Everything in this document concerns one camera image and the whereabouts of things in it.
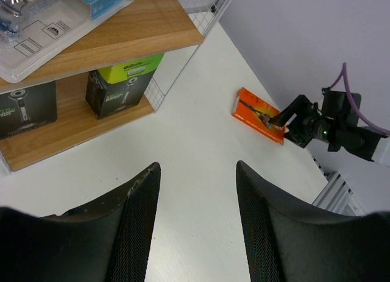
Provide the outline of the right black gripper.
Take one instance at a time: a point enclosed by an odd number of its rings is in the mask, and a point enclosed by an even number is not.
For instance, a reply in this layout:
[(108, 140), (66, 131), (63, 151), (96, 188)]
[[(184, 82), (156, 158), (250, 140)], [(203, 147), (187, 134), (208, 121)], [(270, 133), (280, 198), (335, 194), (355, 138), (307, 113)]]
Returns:
[(269, 123), (276, 127), (283, 127), (293, 116), (295, 117), (287, 125), (285, 139), (301, 148), (305, 148), (313, 139), (329, 143), (331, 120), (321, 113), (317, 103), (312, 104), (303, 94), (297, 96), (283, 111), (272, 117)]

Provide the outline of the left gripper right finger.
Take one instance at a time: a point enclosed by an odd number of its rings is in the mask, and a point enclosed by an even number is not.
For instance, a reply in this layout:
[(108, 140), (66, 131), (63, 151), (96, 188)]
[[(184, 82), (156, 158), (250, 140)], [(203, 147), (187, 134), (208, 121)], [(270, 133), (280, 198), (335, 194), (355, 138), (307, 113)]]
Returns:
[(252, 281), (388, 281), (389, 213), (344, 216), (280, 189), (245, 162), (236, 191)]

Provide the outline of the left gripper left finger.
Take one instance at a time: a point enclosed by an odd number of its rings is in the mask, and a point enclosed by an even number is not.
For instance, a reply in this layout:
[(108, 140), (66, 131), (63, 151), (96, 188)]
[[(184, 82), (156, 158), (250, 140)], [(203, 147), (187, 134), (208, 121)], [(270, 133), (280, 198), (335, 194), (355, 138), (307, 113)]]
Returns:
[(2, 281), (144, 281), (160, 191), (152, 163), (61, 215), (1, 208)]

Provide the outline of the black green razor box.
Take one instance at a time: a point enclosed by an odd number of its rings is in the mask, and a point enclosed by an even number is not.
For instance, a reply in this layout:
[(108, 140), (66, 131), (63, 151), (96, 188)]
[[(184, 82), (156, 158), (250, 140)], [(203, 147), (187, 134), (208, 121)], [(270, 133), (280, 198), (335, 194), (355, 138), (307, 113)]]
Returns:
[(164, 54), (151, 55), (88, 74), (85, 100), (98, 119), (139, 104)]
[(54, 81), (1, 94), (1, 139), (57, 120)]

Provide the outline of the white blister razor pack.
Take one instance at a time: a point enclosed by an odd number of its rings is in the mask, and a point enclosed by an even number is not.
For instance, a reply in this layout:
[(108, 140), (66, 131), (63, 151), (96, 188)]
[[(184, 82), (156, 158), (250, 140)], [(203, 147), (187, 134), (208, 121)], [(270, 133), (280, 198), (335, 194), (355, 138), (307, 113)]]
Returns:
[(1, 0), (1, 78), (18, 83), (133, 0)]

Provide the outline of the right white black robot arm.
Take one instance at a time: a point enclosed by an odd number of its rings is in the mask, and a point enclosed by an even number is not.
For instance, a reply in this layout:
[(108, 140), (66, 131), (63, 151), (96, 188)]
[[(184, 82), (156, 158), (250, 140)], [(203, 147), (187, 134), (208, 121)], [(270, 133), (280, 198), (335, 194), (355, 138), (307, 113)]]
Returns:
[(301, 94), (269, 123), (276, 127), (287, 126), (284, 137), (301, 148), (316, 139), (327, 143), (329, 152), (343, 147), (356, 157), (389, 166), (389, 136), (358, 126), (358, 114), (346, 92), (324, 88), (322, 94), (321, 108)]

